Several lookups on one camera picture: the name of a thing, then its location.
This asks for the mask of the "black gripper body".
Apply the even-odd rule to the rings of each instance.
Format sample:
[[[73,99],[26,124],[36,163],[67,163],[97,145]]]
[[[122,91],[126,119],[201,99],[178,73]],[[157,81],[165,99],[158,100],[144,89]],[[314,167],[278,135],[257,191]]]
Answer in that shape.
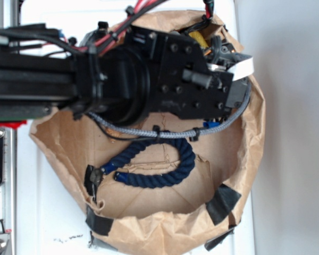
[[[244,102],[251,56],[235,52],[220,36],[212,37],[206,56],[189,36],[132,26],[123,46],[136,55],[136,70],[149,85],[140,101],[146,115],[226,120]]]

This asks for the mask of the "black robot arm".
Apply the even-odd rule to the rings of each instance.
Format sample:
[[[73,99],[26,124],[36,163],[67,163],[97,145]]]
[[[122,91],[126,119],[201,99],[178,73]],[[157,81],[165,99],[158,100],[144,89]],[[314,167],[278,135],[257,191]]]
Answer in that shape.
[[[52,107],[117,126],[152,112],[226,120],[245,105],[248,75],[235,67],[248,56],[219,36],[208,54],[186,35],[133,26],[123,44],[98,56],[99,36],[90,34],[81,52],[44,24],[0,29],[0,123],[44,117]]]

